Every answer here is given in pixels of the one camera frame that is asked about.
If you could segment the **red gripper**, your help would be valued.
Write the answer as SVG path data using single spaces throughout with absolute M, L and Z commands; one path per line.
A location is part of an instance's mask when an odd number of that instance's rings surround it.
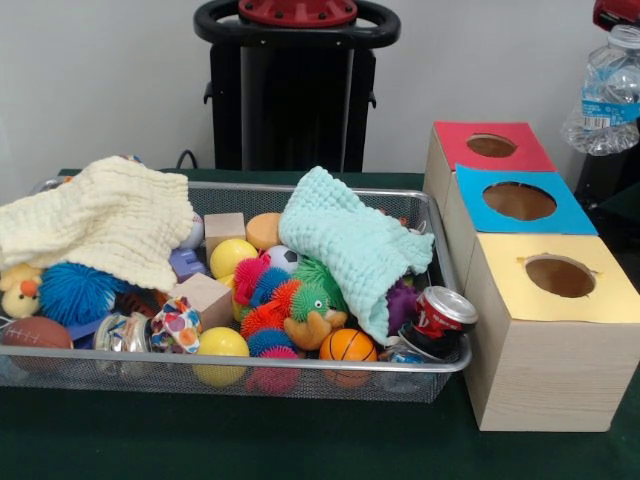
M 615 25 L 639 26 L 640 0 L 596 0 L 593 23 L 605 31 Z

